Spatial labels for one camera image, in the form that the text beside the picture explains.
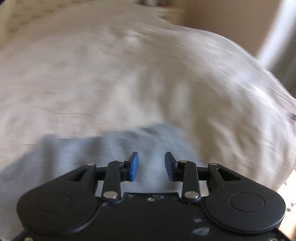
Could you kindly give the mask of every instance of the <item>round black joint cover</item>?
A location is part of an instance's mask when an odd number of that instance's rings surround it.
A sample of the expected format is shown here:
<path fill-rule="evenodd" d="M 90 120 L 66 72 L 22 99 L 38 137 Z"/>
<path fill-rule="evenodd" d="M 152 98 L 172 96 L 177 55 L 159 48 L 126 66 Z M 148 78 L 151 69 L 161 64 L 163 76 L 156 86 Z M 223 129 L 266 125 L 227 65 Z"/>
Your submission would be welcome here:
<path fill-rule="evenodd" d="M 23 226 L 46 234 L 66 233 L 91 219 L 95 196 L 77 182 L 52 182 L 25 193 L 17 203 Z"/>
<path fill-rule="evenodd" d="M 224 228 L 258 234 L 278 227 L 285 214 L 282 197 L 251 180 L 229 181 L 206 198 L 210 217 Z"/>

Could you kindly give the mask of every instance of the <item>bed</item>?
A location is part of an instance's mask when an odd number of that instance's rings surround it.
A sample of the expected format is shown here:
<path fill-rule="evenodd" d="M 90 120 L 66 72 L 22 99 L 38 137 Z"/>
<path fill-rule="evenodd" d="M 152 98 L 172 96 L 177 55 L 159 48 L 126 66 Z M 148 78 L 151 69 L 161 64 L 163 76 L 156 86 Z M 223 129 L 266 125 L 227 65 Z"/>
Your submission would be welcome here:
<path fill-rule="evenodd" d="M 205 164 L 274 190 L 291 174 L 296 101 L 240 46 L 123 0 L 25 2 L 0 9 L 1 170 L 45 134 L 170 123 Z"/>

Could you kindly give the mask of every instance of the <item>blue-gray fabric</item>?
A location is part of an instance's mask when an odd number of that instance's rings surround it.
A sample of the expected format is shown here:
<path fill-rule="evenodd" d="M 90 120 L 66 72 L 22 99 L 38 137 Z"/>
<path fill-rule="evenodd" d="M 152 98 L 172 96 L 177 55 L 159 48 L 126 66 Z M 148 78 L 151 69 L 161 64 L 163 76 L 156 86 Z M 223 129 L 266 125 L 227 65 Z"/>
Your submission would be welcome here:
<path fill-rule="evenodd" d="M 0 173 L 1 240 L 11 240 L 22 231 L 16 213 L 17 200 L 22 194 L 86 163 L 104 167 L 110 161 L 127 160 L 134 151 L 140 157 L 136 181 L 122 183 L 122 193 L 179 192 L 181 183 L 171 183 L 166 174 L 164 156 L 168 151 L 177 160 L 191 160 L 205 166 L 183 141 L 180 132 L 166 124 L 101 137 L 45 136 L 29 153 Z M 101 194 L 102 184 L 100 181 L 97 196 Z"/>

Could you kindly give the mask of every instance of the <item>silver screw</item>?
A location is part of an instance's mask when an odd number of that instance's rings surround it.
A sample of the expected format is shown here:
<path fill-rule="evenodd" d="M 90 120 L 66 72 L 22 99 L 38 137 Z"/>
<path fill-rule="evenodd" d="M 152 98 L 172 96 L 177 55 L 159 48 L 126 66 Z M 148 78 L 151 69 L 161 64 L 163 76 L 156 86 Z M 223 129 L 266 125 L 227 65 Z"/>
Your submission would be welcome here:
<path fill-rule="evenodd" d="M 118 193 L 114 191 L 104 192 L 103 196 L 108 199 L 115 199 L 118 197 Z"/>
<path fill-rule="evenodd" d="M 195 191 L 189 191 L 189 192 L 185 192 L 184 196 L 188 199 L 196 199 L 198 198 L 200 195 L 195 192 Z"/>
<path fill-rule="evenodd" d="M 148 202 L 154 202 L 154 201 L 155 201 L 155 198 L 153 198 L 153 197 L 148 197 L 148 198 L 147 198 L 147 201 L 148 201 Z"/>

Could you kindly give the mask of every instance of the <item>gray curtain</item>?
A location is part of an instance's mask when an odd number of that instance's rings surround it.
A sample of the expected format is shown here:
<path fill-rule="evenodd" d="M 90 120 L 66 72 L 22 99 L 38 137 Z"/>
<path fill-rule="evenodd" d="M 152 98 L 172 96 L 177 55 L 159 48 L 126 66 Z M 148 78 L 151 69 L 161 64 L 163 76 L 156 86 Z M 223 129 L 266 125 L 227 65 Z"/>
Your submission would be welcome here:
<path fill-rule="evenodd" d="M 296 97 L 296 31 L 272 73 Z"/>

